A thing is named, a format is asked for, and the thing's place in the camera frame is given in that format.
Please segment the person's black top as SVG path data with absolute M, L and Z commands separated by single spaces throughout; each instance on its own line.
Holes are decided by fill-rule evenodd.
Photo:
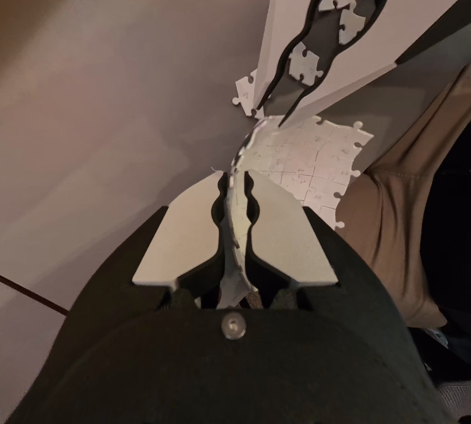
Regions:
M 434 301 L 447 312 L 470 316 L 470 124 L 433 177 L 423 217 L 420 252 Z

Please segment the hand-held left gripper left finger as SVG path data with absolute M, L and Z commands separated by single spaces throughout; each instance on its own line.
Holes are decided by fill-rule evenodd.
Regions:
M 132 278 L 137 286 L 188 290 L 202 308 L 216 308 L 225 273 L 221 221 L 227 173 L 213 172 L 164 208 L 164 215 Z

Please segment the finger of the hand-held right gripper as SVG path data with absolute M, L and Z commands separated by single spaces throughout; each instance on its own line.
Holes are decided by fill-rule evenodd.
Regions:
M 303 91 L 280 127 L 316 115 L 397 66 L 397 60 L 458 0 L 385 0 L 357 36 L 333 59 L 320 84 Z
M 267 101 L 285 72 L 292 49 L 309 30 L 309 14 L 318 0 L 270 0 L 257 67 L 254 105 Z

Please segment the scattered loose puzzle pieces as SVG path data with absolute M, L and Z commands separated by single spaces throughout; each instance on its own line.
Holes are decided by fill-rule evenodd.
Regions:
M 366 17 L 357 15 L 357 0 L 321 0 L 315 12 L 315 23 L 323 17 L 338 18 L 335 44 L 346 45 L 363 29 Z M 320 55 L 308 49 L 303 42 L 298 43 L 288 57 L 288 74 L 302 85 L 310 87 L 323 75 L 318 68 Z M 254 88 L 257 70 L 235 82 L 237 97 L 233 105 L 240 105 L 247 117 L 264 118 L 263 108 L 257 110 L 254 104 Z

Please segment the assembled white puzzle ball section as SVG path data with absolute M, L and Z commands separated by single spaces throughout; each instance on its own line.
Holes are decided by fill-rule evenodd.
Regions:
M 253 169 L 289 192 L 302 206 L 313 210 L 330 228 L 344 228 L 336 209 L 351 177 L 360 171 L 352 165 L 373 135 L 363 123 L 339 125 L 312 116 L 291 127 L 279 128 L 281 116 L 261 119 L 246 135 L 231 163 L 227 191 L 227 216 L 233 240 L 232 253 L 242 298 L 250 306 L 260 297 L 245 274 L 245 250 L 249 219 L 244 193 L 244 172 Z

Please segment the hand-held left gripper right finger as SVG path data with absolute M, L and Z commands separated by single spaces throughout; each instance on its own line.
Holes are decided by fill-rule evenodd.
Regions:
M 245 272 L 269 309 L 281 290 L 338 284 L 338 277 L 300 201 L 267 176 L 244 173 L 250 226 Z

